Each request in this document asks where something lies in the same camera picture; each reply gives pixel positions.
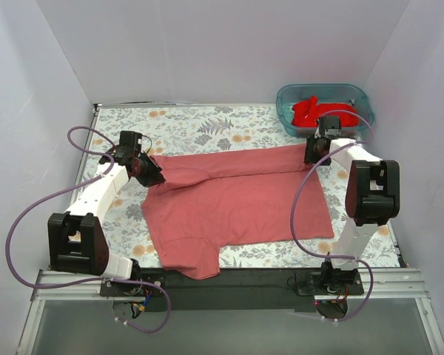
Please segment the pink t shirt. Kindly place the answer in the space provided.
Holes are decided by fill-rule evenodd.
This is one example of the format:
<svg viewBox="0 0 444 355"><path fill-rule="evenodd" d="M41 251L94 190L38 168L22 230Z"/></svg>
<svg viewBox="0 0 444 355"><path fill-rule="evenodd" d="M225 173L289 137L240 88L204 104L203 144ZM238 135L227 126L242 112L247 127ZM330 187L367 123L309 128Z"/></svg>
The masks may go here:
<svg viewBox="0 0 444 355"><path fill-rule="evenodd" d="M142 205L163 268L195 280L220 271L224 246L333 238L323 189L303 144L155 156L166 181Z"/></svg>

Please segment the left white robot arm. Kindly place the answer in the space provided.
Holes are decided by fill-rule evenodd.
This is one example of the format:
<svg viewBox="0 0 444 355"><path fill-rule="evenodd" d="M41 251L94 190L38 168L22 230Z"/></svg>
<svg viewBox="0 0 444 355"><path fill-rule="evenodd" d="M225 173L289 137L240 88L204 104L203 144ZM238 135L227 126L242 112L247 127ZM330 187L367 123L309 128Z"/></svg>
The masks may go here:
<svg viewBox="0 0 444 355"><path fill-rule="evenodd" d="M47 229L52 270L117 279L118 288L128 296L142 289L136 262L110 252L101 223L131 179L145 188L165 181L162 168L142 150L145 137L122 131L118 144L101 156L94 175L97 181L88 184L66 212L51 215Z"/></svg>

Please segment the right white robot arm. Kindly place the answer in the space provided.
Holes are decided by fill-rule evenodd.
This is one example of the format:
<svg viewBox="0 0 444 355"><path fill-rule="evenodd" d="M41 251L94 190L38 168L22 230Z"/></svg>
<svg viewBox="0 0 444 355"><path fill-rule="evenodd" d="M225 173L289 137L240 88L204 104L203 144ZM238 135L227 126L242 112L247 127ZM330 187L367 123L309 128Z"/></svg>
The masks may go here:
<svg viewBox="0 0 444 355"><path fill-rule="evenodd" d="M345 210L348 216L332 258L312 274L315 288L327 294L346 292L352 286L362 294L359 259L379 227L400 210L400 167L395 160L382 160L360 143L343 134L340 114L331 110L316 119L315 133L306 139L304 163L329 165L333 160L349 172Z"/></svg>

